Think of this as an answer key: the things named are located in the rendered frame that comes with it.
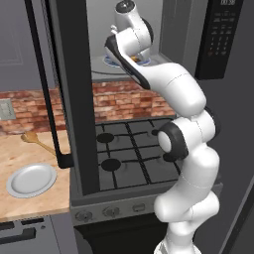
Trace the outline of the grey wall socket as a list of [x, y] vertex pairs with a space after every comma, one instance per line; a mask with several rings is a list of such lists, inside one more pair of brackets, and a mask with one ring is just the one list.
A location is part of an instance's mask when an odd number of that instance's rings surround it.
[[0, 99], [0, 119], [14, 120], [16, 118], [10, 98]]

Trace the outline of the grey round plate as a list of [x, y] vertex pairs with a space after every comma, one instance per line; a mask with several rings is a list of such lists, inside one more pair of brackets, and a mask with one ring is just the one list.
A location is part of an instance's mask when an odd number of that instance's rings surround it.
[[7, 183], [8, 194], [16, 198], [30, 198], [50, 189], [57, 179], [54, 167], [45, 163], [26, 165], [13, 173]]

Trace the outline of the black microwave oven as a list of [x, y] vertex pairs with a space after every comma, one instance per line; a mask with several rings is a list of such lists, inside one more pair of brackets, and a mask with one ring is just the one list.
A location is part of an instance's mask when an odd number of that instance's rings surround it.
[[[104, 43], [120, 0], [87, 0], [91, 59], [106, 56]], [[243, 0], [133, 0], [152, 26], [150, 56], [185, 67], [197, 79], [224, 77]], [[94, 82], [127, 80], [127, 74], [97, 74]]]

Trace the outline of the blue-rimmed white plate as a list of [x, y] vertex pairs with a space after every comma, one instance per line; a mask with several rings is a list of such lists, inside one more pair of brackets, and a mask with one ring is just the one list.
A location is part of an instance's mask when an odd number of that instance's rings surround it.
[[[103, 62], [109, 66], [113, 67], [119, 67], [119, 64], [114, 62], [109, 56], [105, 56], [103, 59]], [[140, 61], [139, 63], [136, 63], [137, 65], [148, 65], [151, 63], [151, 59], [146, 59], [144, 61]]]

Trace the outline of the dark grey microwave door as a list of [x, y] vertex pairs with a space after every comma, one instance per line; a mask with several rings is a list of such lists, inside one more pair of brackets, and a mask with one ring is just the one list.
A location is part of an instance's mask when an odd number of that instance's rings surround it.
[[85, 0], [45, 0], [74, 175], [82, 195], [99, 191]]

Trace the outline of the wooden spoon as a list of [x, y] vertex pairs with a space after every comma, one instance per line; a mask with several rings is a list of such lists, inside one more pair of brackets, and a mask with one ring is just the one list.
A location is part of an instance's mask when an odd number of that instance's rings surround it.
[[51, 154], [55, 155], [56, 152], [53, 148], [50, 148], [49, 146], [45, 145], [44, 143], [42, 143], [39, 138], [38, 135], [33, 132], [33, 131], [27, 131], [24, 134], [21, 135], [21, 139], [24, 142], [27, 143], [34, 143], [34, 144], [38, 144], [39, 146], [43, 147], [44, 149], [46, 149], [48, 152], [50, 152]]

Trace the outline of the grey stove with gas hob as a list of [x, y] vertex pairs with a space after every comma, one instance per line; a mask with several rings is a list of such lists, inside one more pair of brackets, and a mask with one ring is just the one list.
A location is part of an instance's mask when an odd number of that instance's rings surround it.
[[[160, 147], [158, 133], [173, 117], [142, 118], [95, 124], [99, 191], [78, 192], [74, 167], [70, 171], [70, 214], [74, 229], [91, 254], [154, 254], [168, 224], [158, 219], [155, 199], [178, 181], [183, 162], [172, 161]], [[146, 208], [134, 212], [134, 204]], [[104, 208], [118, 207], [116, 217]], [[92, 219], [77, 221], [87, 210]]]

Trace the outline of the grey wall cupboard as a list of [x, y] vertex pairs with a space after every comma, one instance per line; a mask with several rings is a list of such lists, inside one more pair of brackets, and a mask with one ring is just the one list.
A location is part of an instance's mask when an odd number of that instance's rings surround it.
[[0, 91], [40, 88], [24, 0], [0, 0]]

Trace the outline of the grey dishwasher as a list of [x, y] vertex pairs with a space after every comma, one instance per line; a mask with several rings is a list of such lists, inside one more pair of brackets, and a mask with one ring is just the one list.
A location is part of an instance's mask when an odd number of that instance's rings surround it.
[[0, 254], [60, 254], [48, 216], [0, 222], [0, 238], [21, 234], [31, 227], [37, 230], [35, 239], [0, 245]]

